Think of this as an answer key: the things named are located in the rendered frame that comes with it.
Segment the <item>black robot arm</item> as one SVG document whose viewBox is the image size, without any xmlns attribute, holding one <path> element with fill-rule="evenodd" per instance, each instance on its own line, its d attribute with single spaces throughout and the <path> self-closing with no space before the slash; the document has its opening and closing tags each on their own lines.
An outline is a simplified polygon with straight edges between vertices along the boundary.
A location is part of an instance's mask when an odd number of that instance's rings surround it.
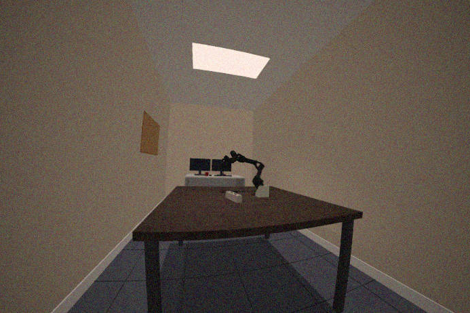
<svg viewBox="0 0 470 313">
<path fill-rule="evenodd" d="M 236 154 L 236 152 L 235 152 L 234 150 L 232 150 L 232 151 L 230 152 L 230 154 L 231 154 L 231 156 L 232 156 L 232 158 L 233 158 L 234 161 L 239 161 L 240 163 L 244 163 L 244 162 L 245 162 L 245 163 L 250 163 L 250 164 L 255 165 L 255 167 L 256 167 L 257 170 L 258 170 L 258 173 L 257 173 L 257 175 L 255 175 L 255 177 L 254 177 L 254 179 L 253 179 L 253 184 L 255 185 L 255 187 L 257 187 L 257 189 L 258 189 L 259 186 L 264 186 L 264 185 L 263 185 L 263 182 L 264 182 L 264 181 L 260 178 L 261 173 L 262 173 L 262 170 L 263 170 L 264 167 L 265 167 L 264 164 L 262 164 L 261 162 L 258 162 L 257 160 L 247 159 L 247 158 L 245 158 L 243 155 L 241 155 L 241 154 L 239 154 L 239 153 Z M 227 155 L 225 155 L 224 158 L 227 160 L 227 162 L 228 162 L 229 160 L 231 160 L 231 158 L 229 158 Z M 260 163 L 259 167 L 257 166 L 257 163 Z"/>
</svg>

